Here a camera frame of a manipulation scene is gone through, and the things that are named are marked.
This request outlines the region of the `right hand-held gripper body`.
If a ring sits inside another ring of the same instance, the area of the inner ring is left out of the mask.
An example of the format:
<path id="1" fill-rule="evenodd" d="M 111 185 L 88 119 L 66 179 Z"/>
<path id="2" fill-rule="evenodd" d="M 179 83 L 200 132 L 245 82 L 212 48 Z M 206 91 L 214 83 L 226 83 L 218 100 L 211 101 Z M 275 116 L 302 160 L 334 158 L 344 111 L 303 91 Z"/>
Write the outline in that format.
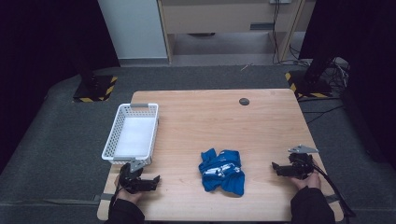
<path id="1" fill-rule="evenodd" d="M 316 148 L 299 145 L 289 149 L 290 165 L 283 171 L 283 176 L 305 179 L 313 172 L 312 153 L 318 153 Z"/>

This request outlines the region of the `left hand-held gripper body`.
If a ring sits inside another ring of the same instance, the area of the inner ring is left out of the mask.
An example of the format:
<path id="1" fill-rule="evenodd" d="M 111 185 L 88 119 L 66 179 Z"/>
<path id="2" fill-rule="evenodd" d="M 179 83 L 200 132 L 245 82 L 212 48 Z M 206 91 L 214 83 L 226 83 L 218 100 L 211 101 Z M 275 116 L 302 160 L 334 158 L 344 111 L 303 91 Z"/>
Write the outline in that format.
<path id="1" fill-rule="evenodd" d="M 119 185 L 126 189 L 129 193 L 135 194 L 142 191 L 144 184 L 149 184 L 147 180 L 142 179 L 143 169 L 149 163 L 145 160 L 132 159 L 126 162 L 120 168 Z"/>

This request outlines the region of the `blue t-shirt with white print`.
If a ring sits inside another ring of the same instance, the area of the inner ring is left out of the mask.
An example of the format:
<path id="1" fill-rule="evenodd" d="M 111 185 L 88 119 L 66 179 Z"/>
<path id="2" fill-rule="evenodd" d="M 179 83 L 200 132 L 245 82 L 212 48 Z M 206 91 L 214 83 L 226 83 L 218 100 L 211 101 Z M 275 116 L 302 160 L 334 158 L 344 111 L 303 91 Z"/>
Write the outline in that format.
<path id="1" fill-rule="evenodd" d="M 205 191 L 213 191 L 221 187 L 238 197 L 245 193 L 245 173 L 241 169 L 240 153 L 236 150 L 224 149 L 219 154 L 214 148 L 201 153 L 202 162 L 198 169 L 202 175 Z"/>

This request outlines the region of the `person's left hand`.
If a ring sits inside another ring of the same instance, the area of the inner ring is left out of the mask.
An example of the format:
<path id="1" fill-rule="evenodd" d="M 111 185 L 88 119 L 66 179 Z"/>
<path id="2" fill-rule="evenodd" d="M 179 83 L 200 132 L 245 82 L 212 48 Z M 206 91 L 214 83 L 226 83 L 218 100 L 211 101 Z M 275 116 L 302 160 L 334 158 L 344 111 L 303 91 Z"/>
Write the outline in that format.
<path id="1" fill-rule="evenodd" d="M 127 190 L 123 189 L 122 187 L 119 186 L 119 178 L 116 177 L 114 181 L 114 185 L 116 186 L 117 189 L 117 196 L 116 198 L 119 200 L 124 200 L 128 201 L 130 203 L 137 204 L 140 198 L 143 196 L 142 192 L 137 192 L 135 194 L 129 193 Z"/>

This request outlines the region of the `person's right hand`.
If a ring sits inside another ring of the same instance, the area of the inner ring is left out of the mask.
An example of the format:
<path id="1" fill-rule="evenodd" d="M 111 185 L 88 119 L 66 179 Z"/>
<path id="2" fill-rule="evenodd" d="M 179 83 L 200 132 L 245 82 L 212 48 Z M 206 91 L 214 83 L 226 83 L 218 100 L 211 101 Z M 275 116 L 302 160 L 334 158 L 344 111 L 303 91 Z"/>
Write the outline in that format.
<path id="1" fill-rule="evenodd" d="M 321 180 L 319 177 L 318 171 L 314 170 L 311 174 L 308 175 L 305 179 L 298 179 L 296 177 L 291 177 L 290 181 L 294 184 L 294 186 L 298 189 L 304 189 L 305 187 L 311 189 L 321 189 Z"/>

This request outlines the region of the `white perforated plastic basket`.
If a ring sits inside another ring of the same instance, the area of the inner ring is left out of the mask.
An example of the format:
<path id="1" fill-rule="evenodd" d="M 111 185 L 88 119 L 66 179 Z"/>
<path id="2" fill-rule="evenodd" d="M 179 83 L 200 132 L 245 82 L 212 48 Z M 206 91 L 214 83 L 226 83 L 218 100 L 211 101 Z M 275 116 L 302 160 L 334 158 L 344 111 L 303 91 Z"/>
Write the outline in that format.
<path id="1" fill-rule="evenodd" d="M 158 123 L 157 104 L 119 105 L 102 159 L 112 164 L 130 161 L 151 164 Z"/>

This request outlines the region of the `black stand with striped base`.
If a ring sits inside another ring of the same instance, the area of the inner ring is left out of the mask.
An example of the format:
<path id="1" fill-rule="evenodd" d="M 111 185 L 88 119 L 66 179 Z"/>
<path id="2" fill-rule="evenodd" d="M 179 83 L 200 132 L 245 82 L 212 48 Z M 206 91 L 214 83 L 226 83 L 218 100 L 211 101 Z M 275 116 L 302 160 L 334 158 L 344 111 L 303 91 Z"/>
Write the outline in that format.
<path id="1" fill-rule="evenodd" d="M 81 77 L 80 84 L 73 96 L 74 101 L 83 103 L 106 101 L 114 89 L 117 78 L 97 76 L 80 52 L 74 57 L 73 65 Z"/>
<path id="2" fill-rule="evenodd" d="M 332 96 L 332 87 L 321 77 L 329 62 L 323 58 L 314 59 L 306 70 L 292 70 L 285 75 L 297 99 Z"/>

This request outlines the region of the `white cabinet panel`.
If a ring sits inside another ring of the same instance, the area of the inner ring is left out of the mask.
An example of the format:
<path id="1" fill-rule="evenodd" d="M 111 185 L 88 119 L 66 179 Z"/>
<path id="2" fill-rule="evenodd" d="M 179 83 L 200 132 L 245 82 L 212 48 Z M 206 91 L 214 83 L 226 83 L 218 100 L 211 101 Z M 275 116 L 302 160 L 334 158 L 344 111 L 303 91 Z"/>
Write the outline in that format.
<path id="1" fill-rule="evenodd" d="M 166 59 L 158 0 L 98 0 L 120 60 Z"/>

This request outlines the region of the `light wooden desk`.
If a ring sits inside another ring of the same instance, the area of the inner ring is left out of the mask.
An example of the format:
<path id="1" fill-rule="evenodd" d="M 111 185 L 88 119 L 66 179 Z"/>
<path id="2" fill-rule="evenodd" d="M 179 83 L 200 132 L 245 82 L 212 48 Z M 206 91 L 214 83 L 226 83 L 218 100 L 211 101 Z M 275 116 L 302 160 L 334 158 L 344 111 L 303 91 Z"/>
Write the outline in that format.
<path id="1" fill-rule="evenodd" d="M 158 0 L 166 47 L 178 34 L 270 31 L 276 58 L 287 58 L 296 32 L 306 30 L 317 0 Z"/>

